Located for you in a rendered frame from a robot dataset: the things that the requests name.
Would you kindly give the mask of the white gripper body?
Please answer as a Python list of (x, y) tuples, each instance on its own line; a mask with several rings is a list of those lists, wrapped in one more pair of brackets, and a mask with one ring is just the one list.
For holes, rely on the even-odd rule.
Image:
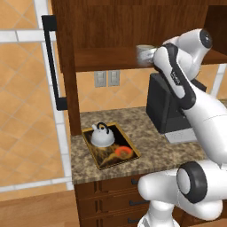
[(147, 57), (148, 57), (148, 62), (149, 63), (153, 63), (153, 56), (154, 56), (154, 53), (157, 51), (157, 48), (151, 48), (150, 50), (148, 50), (148, 53), (147, 53)]

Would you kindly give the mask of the white mug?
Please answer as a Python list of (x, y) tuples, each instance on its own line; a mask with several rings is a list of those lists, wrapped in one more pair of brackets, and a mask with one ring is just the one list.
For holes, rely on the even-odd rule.
[(137, 63), (142, 67), (148, 67), (151, 65), (149, 63), (147, 53), (151, 48), (156, 48), (152, 45), (140, 44), (137, 46)]

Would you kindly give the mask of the brown cabinet door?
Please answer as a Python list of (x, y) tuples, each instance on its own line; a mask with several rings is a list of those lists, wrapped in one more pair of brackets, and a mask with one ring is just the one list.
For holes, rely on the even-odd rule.
[(227, 5), (210, 5), (204, 28), (213, 39), (213, 49), (227, 55)]
[(82, 134), (77, 81), (74, 65), (74, 46), (70, 23), (69, 0), (51, 0), (53, 14), (57, 21), (57, 46), (59, 64), (64, 75), (67, 96), (67, 110), (72, 136)]

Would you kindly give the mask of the black coffee machine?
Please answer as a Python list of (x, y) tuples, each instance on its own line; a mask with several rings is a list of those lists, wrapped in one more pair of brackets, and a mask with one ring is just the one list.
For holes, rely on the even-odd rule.
[(191, 124), (170, 93), (164, 79), (150, 74), (146, 113), (159, 133), (171, 144), (195, 142), (197, 138)]

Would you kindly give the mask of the brown drawer front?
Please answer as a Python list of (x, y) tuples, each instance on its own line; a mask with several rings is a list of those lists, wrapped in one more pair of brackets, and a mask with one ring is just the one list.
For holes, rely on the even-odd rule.
[(94, 183), (94, 192), (113, 192), (133, 188), (136, 184), (131, 184), (131, 178), (139, 180), (140, 177), (141, 175), (135, 175), (98, 181)]
[(138, 192), (124, 192), (118, 194), (110, 194), (104, 197), (96, 197), (80, 201), (80, 209), (84, 213), (96, 214), (126, 209), (130, 207), (129, 201), (144, 200)]
[(86, 218), (80, 221), (80, 227), (137, 227), (138, 223), (128, 223), (128, 218), (141, 219), (145, 213), (145, 209), (140, 209), (112, 215)]

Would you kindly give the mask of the brown wooden wall cabinet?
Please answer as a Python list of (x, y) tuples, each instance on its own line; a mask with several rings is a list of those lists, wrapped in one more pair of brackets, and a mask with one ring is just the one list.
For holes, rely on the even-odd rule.
[[(75, 71), (137, 68), (137, 45), (204, 28), (210, 5), (227, 0), (69, 0)], [(227, 55), (212, 48), (204, 62)]]

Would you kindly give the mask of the grey wall outlet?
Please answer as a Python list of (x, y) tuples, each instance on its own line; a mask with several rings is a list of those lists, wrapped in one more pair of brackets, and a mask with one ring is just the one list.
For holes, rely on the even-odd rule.
[(94, 72), (95, 87), (105, 87), (106, 86), (106, 71), (95, 71)]
[(120, 71), (110, 70), (108, 72), (108, 86), (119, 86), (120, 85)]

